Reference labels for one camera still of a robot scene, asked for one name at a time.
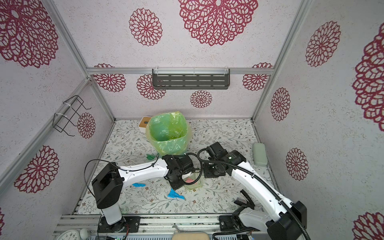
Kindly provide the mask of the light green dustpan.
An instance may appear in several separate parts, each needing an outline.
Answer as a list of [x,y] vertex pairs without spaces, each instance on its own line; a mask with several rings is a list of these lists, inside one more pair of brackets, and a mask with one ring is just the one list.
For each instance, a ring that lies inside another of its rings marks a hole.
[[[187,179],[192,179],[195,181],[198,176],[199,176],[198,173],[190,173],[187,177],[183,178],[183,180],[184,180],[184,182]],[[193,190],[193,189],[197,189],[197,188],[202,187],[203,184],[204,184],[204,176],[202,175],[197,182],[195,182],[193,185],[185,185],[185,188],[187,190]]]

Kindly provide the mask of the blue paper scrap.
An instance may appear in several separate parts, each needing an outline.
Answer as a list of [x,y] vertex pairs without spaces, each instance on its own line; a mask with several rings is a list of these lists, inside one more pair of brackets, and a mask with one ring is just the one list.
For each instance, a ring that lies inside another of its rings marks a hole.
[[180,194],[178,194],[175,190],[171,189],[169,194],[168,194],[168,198],[172,198],[172,199],[180,199],[180,200],[186,200],[186,198]]
[[133,186],[136,188],[143,188],[146,186],[146,184],[134,183]]

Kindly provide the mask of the green bin with bag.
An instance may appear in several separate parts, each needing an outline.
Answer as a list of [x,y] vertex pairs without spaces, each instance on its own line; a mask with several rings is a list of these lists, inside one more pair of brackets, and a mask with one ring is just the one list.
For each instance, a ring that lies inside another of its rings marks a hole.
[[182,155],[192,139],[192,130],[181,112],[168,112],[151,117],[146,137],[160,156]]

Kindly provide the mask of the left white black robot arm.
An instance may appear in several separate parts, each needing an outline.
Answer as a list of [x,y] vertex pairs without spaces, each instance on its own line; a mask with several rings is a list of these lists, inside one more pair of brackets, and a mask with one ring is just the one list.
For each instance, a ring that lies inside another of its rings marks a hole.
[[165,155],[154,161],[134,165],[118,166],[109,162],[92,180],[92,188],[97,208],[104,215],[108,226],[122,226],[124,220],[118,203],[123,189],[146,180],[165,178],[173,190],[185,184],[183,176],[194,171],[193,161],[188,156]]

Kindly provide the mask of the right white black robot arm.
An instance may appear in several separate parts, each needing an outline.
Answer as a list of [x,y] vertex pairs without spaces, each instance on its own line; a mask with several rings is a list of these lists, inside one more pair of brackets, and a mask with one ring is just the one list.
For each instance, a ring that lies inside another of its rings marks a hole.
[[209,165],[215,176],[229,175],[245,187],[263,206],[260,212],[244,207],[235,215],[245,231],[252,229],[267,233],[272,240],[296,240],[307,232],[307,208],[300,201],[293,203],[266,182],[238,151],[228,152],[216,142],[204,149],[207,159],[198,158]]

